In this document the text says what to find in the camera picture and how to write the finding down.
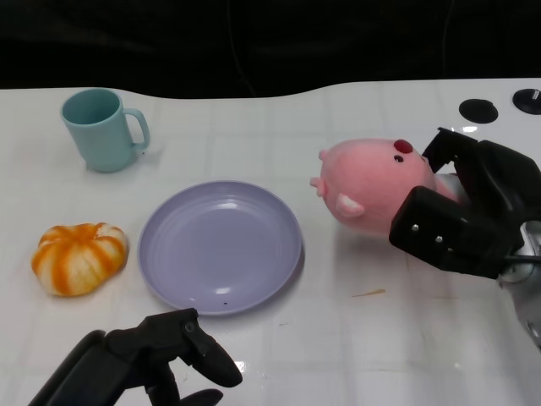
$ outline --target pink pig plush toy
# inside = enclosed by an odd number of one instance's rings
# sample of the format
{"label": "pink pig plush toy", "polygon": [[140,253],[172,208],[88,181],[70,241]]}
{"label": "pink pig plush toy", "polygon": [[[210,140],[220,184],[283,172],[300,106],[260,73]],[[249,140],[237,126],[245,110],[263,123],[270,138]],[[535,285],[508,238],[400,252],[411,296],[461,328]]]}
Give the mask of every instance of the pink pig plush toy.
{"label": "pink pig plush toy", "polygon": [[332,215],[350,228],[388,234],[393,217],[416,186],[457,200],[405,140],[349,140],[321,151],[320,160],[321,175],[310,184]]}

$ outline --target black knob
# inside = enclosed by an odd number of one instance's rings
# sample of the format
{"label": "black knob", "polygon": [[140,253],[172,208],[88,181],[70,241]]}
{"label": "black knob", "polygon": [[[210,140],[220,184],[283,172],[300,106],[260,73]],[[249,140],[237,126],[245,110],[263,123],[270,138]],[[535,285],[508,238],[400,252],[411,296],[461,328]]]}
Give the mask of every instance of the black knob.
{"label": "black knob", "polygon": [[477,124],[492,123],[498,118],[498,110],[488,100],[469,99],[463,101],[458,111],[466,120]]}
{"label": "black knob", "polygon": [[541,114],[541,94],[537,89],[522,89],[513,95],[513,104],[528,114]]}

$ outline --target purple plate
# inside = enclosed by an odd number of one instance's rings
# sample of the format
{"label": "purple plate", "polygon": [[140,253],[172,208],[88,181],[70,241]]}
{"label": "purple plate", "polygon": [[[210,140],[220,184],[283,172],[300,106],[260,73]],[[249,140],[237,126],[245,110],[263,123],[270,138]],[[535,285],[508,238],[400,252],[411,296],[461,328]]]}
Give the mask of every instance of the purple plate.
{"label": "purple plate", "polygon": [[171,306],[225,315],[278,292],[302,245],[297,219],[271,192],[211,182],[183,190],[152,214],[139,239],[139,268]]}

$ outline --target teal mug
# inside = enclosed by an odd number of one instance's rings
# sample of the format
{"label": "teal mug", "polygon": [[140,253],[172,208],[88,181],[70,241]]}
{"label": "teal mug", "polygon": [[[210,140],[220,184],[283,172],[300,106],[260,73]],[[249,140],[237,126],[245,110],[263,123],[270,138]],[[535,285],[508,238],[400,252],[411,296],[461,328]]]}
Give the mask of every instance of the teal mug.
{"label": "teal mug", "polygon": [[[90,89],[71,96],[62,106],[62,119],[88,167],[116,172],[135,159],[135,151],[149,146],[150,133],[139,110],[123,108],[122,99],[107,89]],[[134,143],[126,114],[135,116],[143,129],[143,142]]]}

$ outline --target cable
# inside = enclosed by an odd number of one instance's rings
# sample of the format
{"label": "cable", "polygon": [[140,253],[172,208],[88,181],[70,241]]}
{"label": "cable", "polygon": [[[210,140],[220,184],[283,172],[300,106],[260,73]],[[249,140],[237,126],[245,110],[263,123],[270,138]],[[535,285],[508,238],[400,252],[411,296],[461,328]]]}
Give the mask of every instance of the cable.
{"label": "cable", "polygon": [[541,256],[534,255],[508,255],[504,262],[510,264],[541,264]]}
{"label": "cable", "polygon": [[443,79],[447,77],[447,29],[449,28],[449,23],[451,22],[451,16],[453,14],[453,11],[455,9],[455,2],[456,0],[450,0],[449,1],[449,7],[447,8],[447,15],[445,17],[445,24],[443,27],[443,37],[441,39],[441,64],[442,64],[442,70],[443,70]]}
{"label": "cable", "polygon": [[244,74],[243,68],[240,66],[240,62],[238,61],[237,51],[235,50],[235,41],[233,40],[233,32],[232,32],[232,24],[231,24],[231,0],[227,0],[227,30],[229,31],[229,45],[231,46],[231,52],[233,55],[233,60],[235,62],[235,68],[237,69],[237,73],[240,76],[240,79],[246,87],[248,88],[248,92],[252,97],[257,97],[254,87]]}

